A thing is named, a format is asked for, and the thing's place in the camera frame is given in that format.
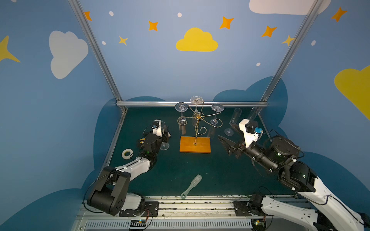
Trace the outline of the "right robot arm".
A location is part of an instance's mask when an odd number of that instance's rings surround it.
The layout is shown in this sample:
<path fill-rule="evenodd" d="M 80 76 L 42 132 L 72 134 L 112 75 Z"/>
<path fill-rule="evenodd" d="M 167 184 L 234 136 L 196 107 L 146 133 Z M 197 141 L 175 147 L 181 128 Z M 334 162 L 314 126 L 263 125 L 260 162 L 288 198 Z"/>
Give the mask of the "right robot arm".
<path fill-rule="evenodd" d="M 304 209 L 280 202 L 262 193 L 255 193 L 243 204 L 242 213 L 252 216 L 274 216 L 299 224 L 311 231 L 363 231 L 370 226 L 370 217 L 355 212 L 338 199 L 307 164 L 299 161 L 301 149 L 283 136 L 270 138 L 265 149 L 255 140 L 235 143 L 218 139 L 229 155 L 247 155 L 253 164 L 277 173 L 278 181 L 304 197 L 315 209 Z"/>

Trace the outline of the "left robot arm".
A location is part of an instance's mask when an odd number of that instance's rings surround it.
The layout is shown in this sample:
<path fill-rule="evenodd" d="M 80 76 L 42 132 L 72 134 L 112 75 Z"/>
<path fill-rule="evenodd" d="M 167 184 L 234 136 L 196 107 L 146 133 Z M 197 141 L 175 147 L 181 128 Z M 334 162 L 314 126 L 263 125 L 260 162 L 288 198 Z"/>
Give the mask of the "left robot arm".
<path fill-rule="evenodd" d="M 145 197 L 129 193 L 128 189 L 133 179 L 153 168 L 162 144 L 168 142 L 170 134 L 163 124 L 158 119 L 153 121 L 152 131 L 145 136 L 143 149 L 135 160 L 121 167 L 107 166 L 102 170 L 92 183 L 93 189 L 85 194 L 88 206 L 113 216 L 122 211 L 137 217 L 148 214 Z"/>

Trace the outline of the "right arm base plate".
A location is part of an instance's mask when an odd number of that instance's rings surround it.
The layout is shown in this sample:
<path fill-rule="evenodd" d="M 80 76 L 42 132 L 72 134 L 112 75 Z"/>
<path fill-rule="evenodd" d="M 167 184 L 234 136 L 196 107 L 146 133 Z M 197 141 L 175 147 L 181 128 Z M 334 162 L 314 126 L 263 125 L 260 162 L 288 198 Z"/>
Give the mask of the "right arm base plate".
<path fill-rule="evenodd" d="M 258 210 L 249 206 L 248 201 L 234 201 L 233 206 L 237 217 L 256 217 L 260 215 Z"/>

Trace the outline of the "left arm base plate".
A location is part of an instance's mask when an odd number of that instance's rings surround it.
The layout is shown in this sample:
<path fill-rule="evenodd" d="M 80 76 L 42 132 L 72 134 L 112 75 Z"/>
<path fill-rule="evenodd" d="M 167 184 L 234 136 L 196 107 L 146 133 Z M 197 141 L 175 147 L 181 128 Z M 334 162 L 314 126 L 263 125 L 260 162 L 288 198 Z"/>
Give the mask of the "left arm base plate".
<path fill-rule="evenodd" d="M 149 201 L 145 205 L 141 204 L 138 209 L 121 210 L 119 217 L 157 217 L 159 212 L 159 202 Z"/>

